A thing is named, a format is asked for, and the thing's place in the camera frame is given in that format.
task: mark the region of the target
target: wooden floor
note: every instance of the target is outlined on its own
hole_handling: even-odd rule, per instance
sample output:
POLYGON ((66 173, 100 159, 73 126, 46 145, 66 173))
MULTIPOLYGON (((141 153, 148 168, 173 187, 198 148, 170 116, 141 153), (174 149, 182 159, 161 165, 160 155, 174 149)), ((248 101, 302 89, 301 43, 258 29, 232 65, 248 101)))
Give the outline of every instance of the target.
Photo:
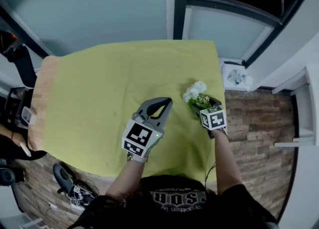
MULTIPOLYGON (((278 216, 290 182, 294 149, 274 148, 276 141, 292 141, 294 137, 292 102, 289 94, 272 95, 270 91, 226 92, 228 136, 244 184, 252 196, 274 216, 278 216)), ((53 203, 65 212, 70 203, 57 194, 52 166, 58 162, 51 155, 36 161, 15 161, 26 171, 27 184, 14 186, 20 207, 34 218, 43 218, 51 228, 64 229, 77 217, 48 210, 53 203)), ((79 179, 91 179, 101 194, 113 181, 70 167, 79 179)), ((208 185, 213 190, 216 184, 208 185)))

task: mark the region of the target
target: white wall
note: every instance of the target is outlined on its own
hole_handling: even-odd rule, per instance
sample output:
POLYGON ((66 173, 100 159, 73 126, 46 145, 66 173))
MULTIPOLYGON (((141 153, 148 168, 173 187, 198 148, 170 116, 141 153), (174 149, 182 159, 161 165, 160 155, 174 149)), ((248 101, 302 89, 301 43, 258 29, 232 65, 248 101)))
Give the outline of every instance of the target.
POLYGON ((319 218, 319 147, 300 147, 293 188, 280 229, 312 229, 319 218))
POLYGON ((306 64, 319 61, 319 32, 287 62, 266 77, 262 86, 277 87, 305 68, 306 64))
POLYGON ((313 136, 314 115, 309 86, 303 85, 296 91, 299 137, 313 136))
POLYGON ((5 0, 57 56, 98 44, 167 39, 166 0, 5 0))
POLYGON ((254 80, 252 90, 260 86, 276 87, 304 67, 307 60, 316 60, 314 46, 318 44, 318 33, 319 0, 305 0, 285 29, 248 67, 247 73, 254 80))
POLYGON ((20 215, 11 187, 0 187, 0 219, 20 215))

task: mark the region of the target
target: black device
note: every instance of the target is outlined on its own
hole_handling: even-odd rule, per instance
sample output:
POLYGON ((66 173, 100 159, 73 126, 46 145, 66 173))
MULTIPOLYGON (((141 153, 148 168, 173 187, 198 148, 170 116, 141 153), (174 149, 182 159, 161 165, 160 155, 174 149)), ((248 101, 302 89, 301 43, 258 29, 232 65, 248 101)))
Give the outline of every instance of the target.
POLYGON ((21 168, 12 168, 8 165, 0 165, 0 186, 11 186, 14 183, 23 182, 24 173, 21 168))
MULTIPOLYGON (((215 98, 212 98, 212 97, 209 98, 209 103, 211 104, 212 108, 213 108, 213 107, 216 107, 216 106, 221 106, 220 100, 215 99, 215 98)), ((195 115, 196 115, 198 118, 200 118, 201 108, 199 108, 199 107, 198 107, 197 105, 195 105, 195 104, 192 104, 192 105, 191 105, 191 109, 193 110, 193 112, 195 113, 195 115)), ((207 133, 208 133, 208 136, 209 136, 210 139, 213 139, 213 138, 214 138, 214 135, 213 135, 212 131, 207 130, 207 133)))
POLYGON ((95 186, 91 187, 86 182, 76 179, 74 173, 63 163, 53 165, 53 174, 61 187, 57 193, 64 193, 70 203, 81 210, 86 209, 90 202, 98 196, 98 191, 93 190, 95 186))

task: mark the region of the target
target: white object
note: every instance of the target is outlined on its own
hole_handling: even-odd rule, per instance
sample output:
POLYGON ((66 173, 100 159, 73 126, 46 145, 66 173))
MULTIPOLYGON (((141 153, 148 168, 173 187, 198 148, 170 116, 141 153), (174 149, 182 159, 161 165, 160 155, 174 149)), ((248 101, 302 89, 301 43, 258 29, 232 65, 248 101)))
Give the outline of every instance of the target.
POLYGON ((26 147, 26 145, 24 145, 24 143, 20 143, 21 148, 24 150, 24 152, 26 153, 26 155, 28 157, 31 157, 31 152, 30 150, 26 147))
POLYGON ((41 219, 41 218, 40 219, 36 219, 36 220, 33 220, 33 221, 31 221, 29 223, 26 223, 24 225, 19 225, 19 227, 20 227, 20 229, 29 228, 29 227, 34 226, 34 225, 36 225, 36 224, 38 224, 38 223, 40 223, 42 221, 43 221, 43 219, 41 219))
POLYGON ((64 214, 64 218, 66 218, 66 215, 65 214, 70 214, 70 215, 73 215, 73 216, 76 216, 76 217, 79 217, 78 215, 76 214, 73 214, 73 213, 69 213, 69 212, 65 212, 63 210, 61 210, 59 207, 57 207, 56 205, 52 204, 52 203, 49 203, 50 205, 50 208, 53 209, 55 212, 62 212, 64 214))
POLYGON ((246 75, 245 74, 241 74, 240 71, 238 70, 232 70, 227 79, 228 81, 232 82, 233 85, 237 86, 238 84, 240 84, 244 79, 245 79, 246 75))
POLYGON ((297 82, 298 79, 304 78, 304 75, 306 75, 308 84, 291 92, 291 95, 296 95, 300 136, 295 138, 294 142, 275 143, 276 147, 319 146, 317 137, 319 132, 319 64, 307 65, 304 70, 275 88, 274 92, 284 89, 286 85, 290 85, 292 82, 297 82))
POLYGON ((250 91, 250 88, 253 85, 253 78, 250 76, 246 76, 244 79, 244 84, 246 87, 246 91, 250 91))
POLYGON ((24 121, 26 121, 27 124, 35 124, 36 114, 32 109, 23 107, 21 117, 24 121))
POLYGON ((163 133, 130 119, 122 138, 122 149, 139 156, 147 157, 148 151, 163 136, 163 133))
POLYGON ((146 162, 148 161, 149 157, 148 157, 148 156, 146 156, 146 157, 139 157, 139 156, 137 156, 137 155, 133 155, 132 159, 133 159, 134 161, 137 161, 137 162, 140 162, 140 163, 146 163, 146 162))
POLYGON ((216 106, 200 111, 203 127, 214 130, 227 126, 226 111, 221 106, 216 106))
POLYGON ((234 85, 232 82, 230 82, 227 79, 230 72, 233 70, 237 70, 241 74, 247 76, 247 72, 244 66, 237 65, 237 64, 225 64, 225 74, 223 75, 223 84, 224 84, 225 90, 246 91, 247 89, 244 82, 241 82, 238 85, 234 85))
POLYGON ((225 75, 225 63, 223 61, 223 59, 219 58, 219 67, 220 67, 220 72, 221 72, 221 76, 224 78, 225 75))

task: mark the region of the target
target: yellow-green tablecloth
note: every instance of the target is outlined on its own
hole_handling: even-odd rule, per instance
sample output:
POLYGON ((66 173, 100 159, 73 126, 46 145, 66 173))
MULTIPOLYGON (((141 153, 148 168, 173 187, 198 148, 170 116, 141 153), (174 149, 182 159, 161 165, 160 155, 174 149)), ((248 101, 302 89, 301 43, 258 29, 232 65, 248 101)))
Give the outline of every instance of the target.
MULTIPOLYGON (((99 45, 64 56, 47 107, 44 149, 90 173, 116 177, 126 163, 125 126, 145 100, 171 97, 165 135, 143 176, 184 175, 204 181, 215 161, 213 142, 182 95, 195 81, 225 106, 211 41, 140 41, 99 45)), ((209 181, 215 180, 215 171, 209 181)))

